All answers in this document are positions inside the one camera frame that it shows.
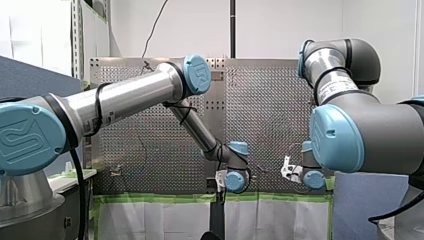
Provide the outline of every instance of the ur logo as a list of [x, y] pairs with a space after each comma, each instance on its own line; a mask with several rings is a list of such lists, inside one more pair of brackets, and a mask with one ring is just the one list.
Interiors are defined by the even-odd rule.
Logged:
[[198, 77], [199, 79], [199, 85], [202, 85], [208, 82], [207, 67], [208, 66], [204, 63], [199, 63], [194, 66], [194, 72], [196, 74], [196, 77]]
[[35, 119], [0, 126], [0, 158], [13, 164], [50, 148]]

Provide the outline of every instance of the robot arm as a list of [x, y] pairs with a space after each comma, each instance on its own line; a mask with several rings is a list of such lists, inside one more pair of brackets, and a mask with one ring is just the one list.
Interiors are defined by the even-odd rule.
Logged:
[[152, 73], [68, 97], [48, 94], [0, 104], [0, 175], [21, 176], [42, 170], [59, 155], [76, 148], [82, 137], [164, 103], [178, 119], [185, 118], [184, 127], [207, 159], [228, 164], [232, 169], [227, 174], [228, 189], [240, 192], [248, 182], [244, 152], [237, 154], [217, 143], [183, 100], [205, 93], [210, 82], [207, 63], [193, 55], [177, 63], [161, 63]]
[[225, 172], [225, 180], [221, 181], [225, 183], [222, 186], [230, 192], [243, 192], [247, 188], [251, 177], [246, 161], [248, 155], [247, 144], [244, 142], [230, 142], [230, 145], [227, 146], [217, 141], [200, 120], [197, 113], [190, 110], [190, 104], [187, 100], [171, 105], [170, 109], [202, 149], [206, 159], [227, 164], [228, 173]]
[[379, 80], [374, 49], [356, 39], [307, 42], [299, 75], [314, 88], [310, 120], [313, 156], [346, 173], [424, 174], [424, 104], [416, 98], [381, 104], [366, 91]]

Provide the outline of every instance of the green tape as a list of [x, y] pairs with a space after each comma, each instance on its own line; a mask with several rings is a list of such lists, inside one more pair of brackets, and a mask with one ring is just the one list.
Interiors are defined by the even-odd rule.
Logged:
[[257, 200], [278, 200], [290, 202], [314, 202], [325, 203], [332, 200], [332, 195], [300, 195], [300, 194], [283, 194], [283, 193], [243, 193], [233, 194], [227, 193], [225, 201], [238, 202], [238, 201], [257, 201]]
[[333, 239], [333, 213], [334, 213], [334, 198], [331, 195], [331, 201], [328, 202], [328, 228], [327, 228], [327, 240]]
[[[123, 193], [119, 195], [97, 195], [93, 199], [92, 216], [94, 217], [94, 240], [99, 238], [99, 219], [100, 209], [103, 204], [108, 203], [167, 203], [167, 204], [186, 204], [186, 203], [210, 203], [215, 201], [215, 194], [193, 194], [193, 195], [163, 195], [152, 193]], [[333, 222], [333, 195], [299, 195], [299, 194], [280, 194], [247, 192], [243, 194], [226, 194], [226, 201], [257, 201], [257, 200], [276, 200], [291, 202], [313, 202], [329, 203], [329, 222], [328, 222], [328, 240], [332, 236]]]
[[335, 176], [331, 176], [330, 178], [325, 179], [325, 186], [327, 187], [328, 191], [334, 190], [335, 182], [336, 182]]

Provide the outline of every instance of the silver metal tube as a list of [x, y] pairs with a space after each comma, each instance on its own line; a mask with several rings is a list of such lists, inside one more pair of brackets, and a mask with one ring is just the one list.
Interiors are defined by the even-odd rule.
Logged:
[[[66, 111], [78, 139], [93, 131], [96, 124], [96, 89], [69, 97], [56, 97]], [[159, 64], [153, 73], [105, 86], [99, 94], [102, 127], [162, 102], [182, 98], [183, 84], [177, 70], [167, 63]]]
[[344, 66], [343, 54], [331, 48], [320, 49], [306, 59], [306, 74], [312, 86], [318, 88], [317, 101], [319, 104], [336, 93], [358, 89], [350, 76], [343, 70], [331, 71], [323, 76], [318, 86], [315, 86], [321, 74], [326, 70]]
[[[179, 101], [174, 106], [175, 107], [170, 107], [170, 109], [180, 121], [183, 120], [190, 111], [190, 104], [187, 100]], [[191, 110], [188, 113], [183, 122], [183, 126], [204, 152], [209, 152], [216, 146], [215, 137], [205, 124], [203, 124], [195, 111]]]

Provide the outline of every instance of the pegboard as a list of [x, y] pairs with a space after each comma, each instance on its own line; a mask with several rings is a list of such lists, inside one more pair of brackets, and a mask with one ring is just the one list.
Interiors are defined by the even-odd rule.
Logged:
[[[150, 71], [146, 64], [154, 68], [175, 60], [92, 59], [92, 83], [122, 81]], [[249, 190], [304, 192], [301, 184], [280, 174], [285, 154], [300, 163], [299, 144], [308, 137], [312, 91], [297, 77], [297, 61], [207, 60], [212, 87], [190, 101], [223, 142], [248, 142], [249, 164], [256, 176]], [[93, 159], [102, 162], [95, 179], [96, 194], [204, 193], [206, 177], [214, 173], [215, 165], [201, 157], [194, 140], [161, 105], [103, 129], [93, 141], [97, 141]], [[118, 166], [120, 175], [112, 176]]]

